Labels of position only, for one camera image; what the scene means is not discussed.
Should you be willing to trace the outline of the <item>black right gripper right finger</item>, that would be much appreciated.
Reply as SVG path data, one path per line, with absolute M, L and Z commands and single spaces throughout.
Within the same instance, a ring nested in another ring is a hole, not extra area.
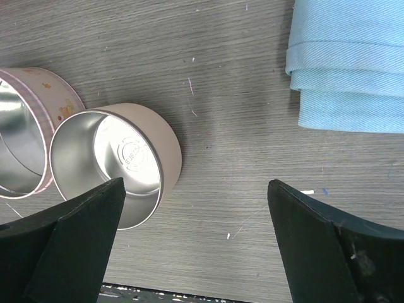
M 268 184 L 293 302 L 403 302 L 403 231 Z

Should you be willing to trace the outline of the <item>tall pink lunch tin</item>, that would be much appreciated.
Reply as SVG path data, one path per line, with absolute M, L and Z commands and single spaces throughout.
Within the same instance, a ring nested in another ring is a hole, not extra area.
M 85 106 L 62 77 L 42 68 L 1 68 L 1 197 L 23 199 L 52 183 L 55 130 Z

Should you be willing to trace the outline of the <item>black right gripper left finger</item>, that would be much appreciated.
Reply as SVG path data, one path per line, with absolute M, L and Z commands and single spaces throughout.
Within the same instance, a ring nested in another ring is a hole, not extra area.
M 96 302 L 126 192 L 121 177 L 1 225 L 1 302 Z

